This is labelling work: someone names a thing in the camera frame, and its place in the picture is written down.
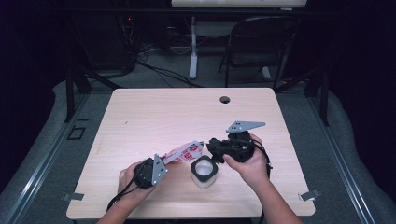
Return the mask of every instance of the dark background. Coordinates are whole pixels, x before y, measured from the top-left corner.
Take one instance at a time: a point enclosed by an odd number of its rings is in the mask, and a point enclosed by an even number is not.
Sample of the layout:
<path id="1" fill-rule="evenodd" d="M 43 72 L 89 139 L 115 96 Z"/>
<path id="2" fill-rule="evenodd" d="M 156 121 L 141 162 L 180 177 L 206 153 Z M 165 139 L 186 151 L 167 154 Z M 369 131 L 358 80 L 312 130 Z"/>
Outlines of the dark background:
<path id="1" fill-rule="evenodd" d="M 59 6 L 78 3 L 57 2 Z M 96 4 L 93 7 L 111 6 L 107 0 L 93 2 Z M 162 1 L 152 3 L 166 7 Z M 351 13 L 340 21 L 302 20 L 285 77 L 302 75 L 317 66 L 334 35 L 345 36 L 345 45 L 328 71 L 330 89 L 349 115 L 361 160 L 376 184 L 396 202 L 394 7 L 384 1 L 356 1 L 358 4 L 352 4 L 353 7 L 349 7 L 350 3 L 308 2 L 308 11 Z M 90 55 L 95 54 L 85 51 L 94 51 L 90 44 L 95 41 L 95 35 L 87 34 L 84 27 L 91 26 L 95 20 L 101 24 L 97 32 L 114 31 L 117 30 L 114 17 L 86 20 L 76 17 L 71 19 L 75 26 L 70 27 L 60 20 L 61 17 L 48 13 L 46 7 L 54 7 L 54 2 L 17 0 L 0 3 L 0 190 L 14 175 L 49 117 L 55 97 L 52 88 L 64 80 L 71 64 L 114 69 L 133 66 L 118 35 L 108 36 L 108 46 L 103 46 L 113 49 L 112 57 L 99 55 L 92 59 Z M 84 40 L 81 43 L 75 39 L 75 34 L 89 35 L 89 38 L 81 38 Z M 166 42 L 160 36 L 151 38 L 166 48 Z"/>

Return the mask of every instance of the hole in table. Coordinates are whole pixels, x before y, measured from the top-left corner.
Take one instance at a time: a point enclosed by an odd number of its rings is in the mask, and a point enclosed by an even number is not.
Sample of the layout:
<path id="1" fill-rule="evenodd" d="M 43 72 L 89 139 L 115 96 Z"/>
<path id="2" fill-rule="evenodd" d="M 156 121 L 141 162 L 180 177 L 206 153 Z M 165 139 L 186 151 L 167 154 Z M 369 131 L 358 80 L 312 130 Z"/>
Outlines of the hole in table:
<path id="1" fill-rule="evenodd" d="M 230 103 L 231 100 L 230 100 L 230 97 L 228 97 L 228 96 L 221 96 L 220 101 L 224 104 L 228 104 L 228 103 Z"/>

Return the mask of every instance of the table surface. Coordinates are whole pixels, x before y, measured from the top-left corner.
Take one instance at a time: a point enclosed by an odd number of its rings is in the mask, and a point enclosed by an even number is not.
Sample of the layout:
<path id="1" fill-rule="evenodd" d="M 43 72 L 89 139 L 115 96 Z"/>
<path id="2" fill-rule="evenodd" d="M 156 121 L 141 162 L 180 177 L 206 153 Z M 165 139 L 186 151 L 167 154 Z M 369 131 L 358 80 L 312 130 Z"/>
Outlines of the table surface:
<path id="1" fill-rule="evenodd" d="M 305 7 L 306 0 L 172 0 L 173 7 Z"/>
<path id="2" fill-rule="evenodd" d="M 219 98 L 227 96 L 230 103 Z M 116 195 L 120 170 L 135 161 L 160 156 L 192 140 L 227 139 L 236 120 L 264 121 L 251 130 L 258 135 L 274 169 L 271 181 L 298 216 L 315 213 L 303 172 L 271 89 L 120 89 L 104 114 L 75 193 L 84 194 L 67 210 L 71 219 L 100 218 Z M 204 154 L 210 155 L 204 147 Z M 171 162 L 168 175 L 130 218 L 259 217 L 261 204 L 253 190 L 226 163 L 216 182 L 200 189 L 191 179 L 190 164 Z"/>

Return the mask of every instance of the wrist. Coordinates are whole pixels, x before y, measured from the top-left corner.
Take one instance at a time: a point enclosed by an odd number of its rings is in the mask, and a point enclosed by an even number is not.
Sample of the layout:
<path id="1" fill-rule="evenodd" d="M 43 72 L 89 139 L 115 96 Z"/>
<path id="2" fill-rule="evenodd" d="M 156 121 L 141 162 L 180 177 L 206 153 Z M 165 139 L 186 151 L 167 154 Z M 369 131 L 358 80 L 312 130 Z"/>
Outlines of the wrist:
<path id="1" fill-rule="evenodd" d="M 118 201 L 111 206 L 98 223 L 123 223 L 134 211 L 134 207 L 123 201 Z"/>
<path id="2" fill-rule="evenodd" d="M 134 211 L 136 205 L 127 200 L 119 200 L 113 205 L 113 207 L 114 210 L 117 210 L 121 216 L 128 217 L 129 214 Z"/>
<path id="3" fill-rule="evenodd" d="M 265 191 L 267 191 L 268 189 L 270 189 L 273 186 L 273 184 L 271 183 L 271 181 L 269 179 L 263 179 L 263 180 L 251 183 L 249 185 L 256 192 L 256 194 L 264 193 Z"/>

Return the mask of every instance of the silver metal bracket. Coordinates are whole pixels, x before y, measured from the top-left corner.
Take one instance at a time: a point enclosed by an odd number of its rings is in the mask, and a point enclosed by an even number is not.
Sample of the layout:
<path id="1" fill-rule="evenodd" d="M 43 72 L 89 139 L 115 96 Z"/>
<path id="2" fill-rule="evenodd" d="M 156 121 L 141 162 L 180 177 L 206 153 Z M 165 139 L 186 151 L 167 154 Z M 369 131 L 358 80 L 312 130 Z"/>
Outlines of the silver metal bracket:
<path id="1" fill-rule="evenodd" d="M 80 194 L 80 193 L 69 193 L 69 194 L 66 193 L 62 197 L 62 200 L 66 201 L 66 202 L 71 202 L 72 200 L 81 201 L 83 197 L 84 197 L 84 194 Z"/>
<path id="2" fill-rule="evenodd" d="M 298 196 L 299 196 L 299 198 L 301 199 L 301 200 L 303 200 L 304 202 L 305 201 L 314 201 L 315 200 L 315 198 L 317 198 L 318 196 L 320 196 L 320 193 L 319 193 L 319 191 L 317 190 L 317 189 L 314 189 L 314 190 L 311 190 L 311 191 L 309 191 L 309 192 L 307 192 L 307 193 L 304 193 L 304 194 L 298 194 Z"/>
<path id="3" fill-rule="evenodd" d="M 236 121 L 226 130 L 226 133 L 241 133 L 264 125 L 265 122 Z"/>
<path id="4" fill-rule="evenodd" d="M 156 185 L 160 180 L 163 179 L 163 177 L 168 173 L 168 170 L 166 169 L 165 165 L 163 164 L 163 160 L 161 160 L 160 156 L 158 154 L 154 155 L 154 164 L 152 164 L 152 178 L 151 178 L 151 184 L 154 186 Z"/>

